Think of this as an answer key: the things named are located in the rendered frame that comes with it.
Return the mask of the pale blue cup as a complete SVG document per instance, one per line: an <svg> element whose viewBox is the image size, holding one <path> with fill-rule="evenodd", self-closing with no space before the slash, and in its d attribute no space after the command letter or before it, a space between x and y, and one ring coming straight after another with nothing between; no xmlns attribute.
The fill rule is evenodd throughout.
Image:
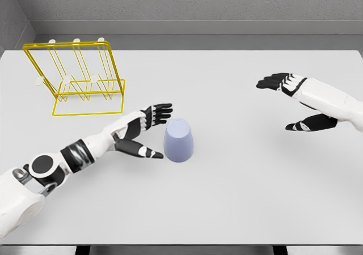
<svg viewBox="0 0 363 255"><path fill-rule="evenodd" d="M163 146L166 157L172 162L181 163L190 159L194 142L188 122L181 118L170 121L164 134Z"/></svg>

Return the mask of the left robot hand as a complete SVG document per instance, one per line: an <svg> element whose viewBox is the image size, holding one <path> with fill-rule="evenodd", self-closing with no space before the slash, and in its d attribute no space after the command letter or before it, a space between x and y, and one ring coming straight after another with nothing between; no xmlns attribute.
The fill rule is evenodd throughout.
<svg viewBox="0 0 363 255"><path fill-rule="evenodd" d="M122 116L104 129L105 133L111 136L113 142L111 148L138 158L162 159L162 153L154 151L134 139L153 126L166 124L172 111L171 103L163 103Z"/></svg>

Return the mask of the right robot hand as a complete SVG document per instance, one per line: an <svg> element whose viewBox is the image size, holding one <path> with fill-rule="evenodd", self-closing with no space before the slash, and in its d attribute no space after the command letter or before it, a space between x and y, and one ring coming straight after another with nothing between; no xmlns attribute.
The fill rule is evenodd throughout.
<svg viewBox="0 0 363 255"><path fill-rule="evenodd" d="M258 81L256 88L280 91L301 104L320 111L317 115L286 125L288 131L312 132L335 128L339 113L343 111L345 93L314 78L289 73L272 74Z"/></svg>

